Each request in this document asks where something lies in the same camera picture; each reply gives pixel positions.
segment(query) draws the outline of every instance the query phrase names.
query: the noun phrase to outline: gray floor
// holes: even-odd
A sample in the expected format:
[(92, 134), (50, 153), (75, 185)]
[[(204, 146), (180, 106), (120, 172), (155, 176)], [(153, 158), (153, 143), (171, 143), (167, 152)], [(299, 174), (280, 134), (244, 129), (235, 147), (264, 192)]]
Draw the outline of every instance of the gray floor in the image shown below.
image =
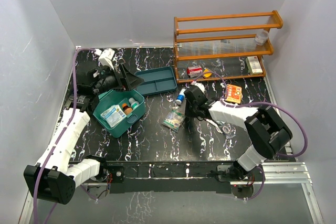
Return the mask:
[[(40, 201), (39, 222), (52, 203)], [(51, 223), (313, 223), (300, 184), (265, 185), (244, 203), (232, 195), (206, 192), (109, 195), (98, 204), (78, 188), (68, 205), (58, 205)]]

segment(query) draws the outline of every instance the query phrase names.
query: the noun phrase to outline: orange box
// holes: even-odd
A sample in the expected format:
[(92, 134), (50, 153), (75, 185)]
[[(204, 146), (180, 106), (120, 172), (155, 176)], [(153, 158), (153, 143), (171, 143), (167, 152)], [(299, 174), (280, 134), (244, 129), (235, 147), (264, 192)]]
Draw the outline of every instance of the orange box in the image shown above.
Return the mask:
[(241, 87), (228, 84), (227, 85), (227, 98), (225, 101), (240, 104), (242, 102)]

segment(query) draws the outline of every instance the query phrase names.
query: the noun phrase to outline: wooden rack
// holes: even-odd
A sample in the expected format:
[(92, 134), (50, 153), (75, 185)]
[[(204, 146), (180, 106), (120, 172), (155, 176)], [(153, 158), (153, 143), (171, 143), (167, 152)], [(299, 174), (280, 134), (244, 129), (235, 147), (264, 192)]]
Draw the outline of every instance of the wooden rack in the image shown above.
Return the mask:
[[(180, 22), (196, 22), (202, 20), (214, 20), (214, 19), (235, 19), (242, 18), (247, 23), (251, 20), (257, 19), (256, 24), (251, 25), (235, 25), (225, 27), (213, 27), (213, 28), (195, 28), (195, 29), (179, 29)], [(225, 64), (232, 61), (239, 61), (232, 59), (234, 57), (248, 57), (257, 56), (261, 65), (262, 74), (250, 75), (246, 71), (241, 71), (239, 74), (223, 74), (224, 79), (236, 79), (236, 78), (250, 78), (250, 77), (264, 77), (266, 71), (263, 65), (262, 56), (272, 55), (273, 46), (269, 39), (264, 45), (258, 46), (254, 42), (256, 34), (246, 35), (231, 35), (231, 36), (217, 36), (217, 37), (202, 37), (202, 38), (179, 38), (180, 35), (200, 34), (200, 33), (217, 33), (227, 31), (243, 31), (243, 30), (255, 30), (264, 29), (270, 31), (271, 28), (281, 28), (283, 25), (282, 19), (279, 13), (274, 10), (269, 13), (249, 13), (249, 14), (232, 14), (222, 16), (205, 16), (205, 17), (190, 17), (190, 18), (177, 18), (174, 17), (174, 68), (176, 74), (176, 80), (178, 83), (191, 82), (186, 74), (186, 67), (198, 65), (198, 62), (202, 62), (200, 65), (213, 65), (214, 61), (223, 60), (226, 58)], [(218, 80), (219, 78), (207, 78), (201, 79), (203, 81)]]

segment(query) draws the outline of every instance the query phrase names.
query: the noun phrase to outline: teal tray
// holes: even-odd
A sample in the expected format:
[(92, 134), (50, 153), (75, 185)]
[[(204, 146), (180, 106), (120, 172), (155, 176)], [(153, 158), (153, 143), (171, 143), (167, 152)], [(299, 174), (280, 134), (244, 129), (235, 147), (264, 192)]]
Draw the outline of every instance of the teal tray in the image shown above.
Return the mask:
[(145, 81), (136, 89), (144, 96), (173, 91), (177, 88), (175, 75), (171, 67), (138, 71), (135, 75)]
[[(128, 114), (118, 125), (111, 128), (109, 124), (101, 118), (100, 114), (107, 110), (112, 105), (119, 105), (122, 108), (123, 103), (127, 103), (130, 107), (128, 99), (133, 97), (139, 102), (139, 106), (136, 107), (132, 113)], [(137, 120), (145, 114), (144, 97), (135, 90), (118, 92), (111, 90), (104, 94), (99, 95), (99, 103), (93, 112), (93, 115), (98, 122), (106, 128), (106, 130), (114, 137), (120, 137), (129, 127), (131, 127)]]

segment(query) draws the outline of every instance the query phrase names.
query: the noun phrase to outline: plastic bag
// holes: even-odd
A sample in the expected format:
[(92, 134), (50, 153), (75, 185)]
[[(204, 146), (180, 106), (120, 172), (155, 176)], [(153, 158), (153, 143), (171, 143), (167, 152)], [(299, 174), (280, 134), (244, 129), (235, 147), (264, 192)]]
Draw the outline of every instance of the plastic bag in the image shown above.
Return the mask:
[(177, 110), (173, 110), (169, 112), (169, 114), (163, 120), (162, 124), (167, 126), (168, 128), (171, 128), (173, 131), (178, 132), (184, 119), (185, 119), (184, 114), (180, 113)]

